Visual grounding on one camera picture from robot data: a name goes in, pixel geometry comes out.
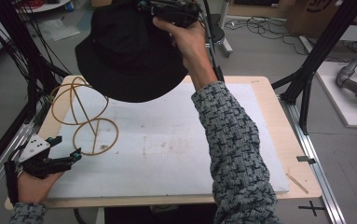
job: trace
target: gray floor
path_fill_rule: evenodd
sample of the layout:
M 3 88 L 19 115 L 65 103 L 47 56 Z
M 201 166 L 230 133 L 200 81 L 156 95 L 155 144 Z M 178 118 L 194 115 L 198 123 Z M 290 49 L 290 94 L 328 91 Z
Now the gray floor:
M 74 12 L 66 12 L 62 8 L 48 13 L 39 13 L 41 21 L 55 20 L 64 16 L 64 24 L 76 25 L 80 35 L 74 35 L 60 41 L 49 41 L 50 47 L 73 74 L 79 74 L 76 66 L 74 48 L 89 34 L 89 18 L 91 10 L 88 3 L 79 4 Z M 284 44 L 280 39 L 270 40 L 249 32 L 246 28 L 235 31 L 226 30 L 226 37 L 234 53 L 229 58 L 222 51 L 217 51 L 217 59 L 225 76 L 265 76 L 270 82 L 277 81 L 296 71 L 306 60 L 292 46 Z M 298 50 L 303 49 L 296 42 Z M 356 55 L 345 47 L 338 45 L 333 56 L 345 60 Z M 276 90 L 283 92 L 285 87 Z M 26 103 L 26 83 L 10 58 L 0 52 L 0 137 L 10 123 L 19 114 Z M 339 115 L 327 97 L 317 78 L 313 80 L 310 98 L 309 136 L 316 148 L 328 181 L 347 223 L 357 223 L 357 129 L 344 126 Z M 9 211 L 4 208 L 7 197 L 5 181 L 0 181 L 0 223 L 7 222 Z M 324 216 L 315 219 L 297 219 L 294 208 L 281 203 L 278 213 L 286 223 L 327 223 Z M 80 209 L 87 223 L 94 223 L 97 209 Z M 55 209 L 48 211 L 46 223 L 76 223 L 72 209 Z

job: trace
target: wooden table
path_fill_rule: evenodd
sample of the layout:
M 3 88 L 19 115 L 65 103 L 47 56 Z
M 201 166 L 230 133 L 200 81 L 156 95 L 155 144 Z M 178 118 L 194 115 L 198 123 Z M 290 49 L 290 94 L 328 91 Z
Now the wooden table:
M 75 77 L 67 77 L 63 83 L 70 83 Z M 279 100 L 267 78 L 265 77 L 225 77 L 226 83 L 251 84 L 254 94 L 262 110 L 264 120 L 268 126 L 274 147 L 286 173 L 290 191 L 278 194 L 282 199 L 320 198 L 321 188 L 307 162 L 300 162 L 297 156 L 304 156 L 301 146 L 296 140 L 291 125 L 286 118 Z M 184 82 L 191 82 L 186 77 Z M 64 117 L 69 104 L 60 103 L 55 106 L 55 114 Z M 43 138 L 55 137 L 59 133 L 61 124 L 56 121 L 49 111 L 39 131 Z M 185 196 L 157 196 L 157 197 L 118 197 L 118 198 L 86 198 L 86 199 L 49 199 L 45 205 L 50 208 L 68 207 L 104 207 L 126 205 L 152 204 L 186 204 L 186 203 L 213 203 L 212 196 L 185 195 Z

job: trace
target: hat brim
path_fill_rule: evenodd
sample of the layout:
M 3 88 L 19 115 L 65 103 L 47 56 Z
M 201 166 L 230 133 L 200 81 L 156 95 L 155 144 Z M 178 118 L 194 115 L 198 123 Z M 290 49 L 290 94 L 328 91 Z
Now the hat brim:
M 104 64 L 93 49 L 90 36 L 76 46 L 77 65 L 87 82 L 101 94 L 123 102 L 156 99 L 174 89 L 187 75 L 178 54 L 160 58 L 163 62 L 157 68 L 146 68 L 140 76 L 131 76 Z

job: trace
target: black bucket hat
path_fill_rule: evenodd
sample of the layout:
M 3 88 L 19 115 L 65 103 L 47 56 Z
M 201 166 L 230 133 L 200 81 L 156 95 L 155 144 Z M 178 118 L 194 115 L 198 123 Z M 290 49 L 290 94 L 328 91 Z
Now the black bucket hat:
M 90 35 L 76 46 L 76 60 L 96 91 L 123 102 L 156 99 L 187 74 L 170 34 L 153 24 L 150 13 L 137 11 L 133 0 L 96 8 Z

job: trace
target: patterned sleeve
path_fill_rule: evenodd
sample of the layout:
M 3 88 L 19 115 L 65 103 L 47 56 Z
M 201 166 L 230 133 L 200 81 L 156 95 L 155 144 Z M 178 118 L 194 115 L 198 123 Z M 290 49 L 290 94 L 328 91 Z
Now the patterned sleeve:
M 223 82 L 198 90 L 192 101 L 210 148 L 214 223 L 281 223 L 255 123 Z
M 9 224 L 40 224 L 47 208 L 40 203 L 16 203 Z

